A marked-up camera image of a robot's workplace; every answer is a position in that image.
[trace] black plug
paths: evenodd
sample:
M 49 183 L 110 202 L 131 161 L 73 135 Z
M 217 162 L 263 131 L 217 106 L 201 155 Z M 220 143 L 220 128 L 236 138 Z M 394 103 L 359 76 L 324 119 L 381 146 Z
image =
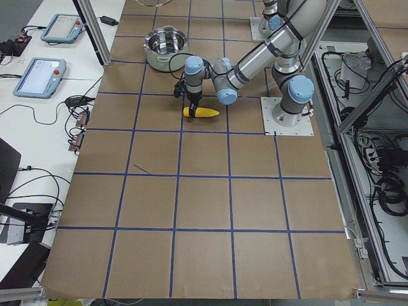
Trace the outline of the black plug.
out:
M 87 96 L 72 96 L 65 99 L 65 105 L 67 107 L 85 106 L 86 104 L 94 100 L 95 98 L 90 98 Z
M 110 17 L 108 17 L 108 16 L 102 16 L 102 17 L 101 17 L 101 22 L 102 22 L 103 24 L 111 25 L 112 27 L 113 27 L 113 26 L 116 26 L 117 24 L 119 24 L 115 19 L 110 18 Z

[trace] metal pole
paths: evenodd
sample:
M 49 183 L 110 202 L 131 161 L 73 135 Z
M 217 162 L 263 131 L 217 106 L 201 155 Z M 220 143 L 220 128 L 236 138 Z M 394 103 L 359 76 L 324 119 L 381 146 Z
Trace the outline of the metal pole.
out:
M 390 293 L 389 291 L 367 291 L 356 290 L 357 297 L 363 302 L 385 302 L 385 303 L 401 303 L 407 305 L 408 295 L 402 293 Z
M 307 43 L 307 47 L 301 57 L 301 61 L 303 67 L 306 67 L 313 56 L 314 50 L 323 37 L 324 32 L 332 20 L 334 13 L 337 10 L 341 0 L 328 0 L 328 4 L 326 4 L 326 8 L 323 13 L 323 17 L 320 20 L 319 24 L 317 25 L 316 29 L 314 30 L 312 36 L 310 37 L 310 41 Z
M 112 62 L 112 58 L 110 57 L 108 46 L 106 45 L 105 39 L 103 38 L 101 28 L 99 27 L 98 21 L 96 20 L 91 2 L 89 0 L 72 1 L 79 14 L 79 17 L 84 23 L 85 30 L 87 31 L 89 39 L 91 40 L 99 63 L 102 66 L 109 66 Z

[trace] pot handle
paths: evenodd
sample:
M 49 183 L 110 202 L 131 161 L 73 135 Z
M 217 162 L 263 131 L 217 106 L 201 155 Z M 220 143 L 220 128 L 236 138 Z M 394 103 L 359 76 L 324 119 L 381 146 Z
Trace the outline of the pot handle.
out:
M 168 62 L 170 60 L 171 57 L 164 57 L 164 56 L 158 56 L 157 60 L 159 62 Z

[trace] cooking pot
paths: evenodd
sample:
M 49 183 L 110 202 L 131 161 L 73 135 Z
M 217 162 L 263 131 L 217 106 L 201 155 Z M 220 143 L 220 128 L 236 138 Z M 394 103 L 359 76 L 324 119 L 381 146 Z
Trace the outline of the cooking pot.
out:
M 188 52 L 187 37 L 182 31 L 167 25 L 148 33 L 144 48 L 147 62 L 154 69 L 169 72 L 170 59 L 176 54 Z M 171 71 L 183 67 L 187 57 L 184 54 L 174 56 Z

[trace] robotic arm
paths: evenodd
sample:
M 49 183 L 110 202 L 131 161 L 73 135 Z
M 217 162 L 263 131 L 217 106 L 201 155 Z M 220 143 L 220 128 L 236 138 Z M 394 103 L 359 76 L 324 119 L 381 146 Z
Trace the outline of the robotic arm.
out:
M 304 104 L 314 92 L 313 83 L 298 73 L 300 42 L 318 25 L 326 0 L 264 0 L 265 20 L 279 16 L 280 27 L 250 51 L 238 64 L 231 66 L 228 58 L 206 61 L 190 56 L 184 67 L 184 88 L 190 101 L 189 116 L 194 118 L 202 97 L 203 80 L 211 79 L 218 100 L 230 105 L 237 100 L 237 90 L 248 84 L 265 66 L 273 64 L 272 75 L 283 99 L 273 110 L 275 120 L 283 126 L 294 126 L 302 116 Z

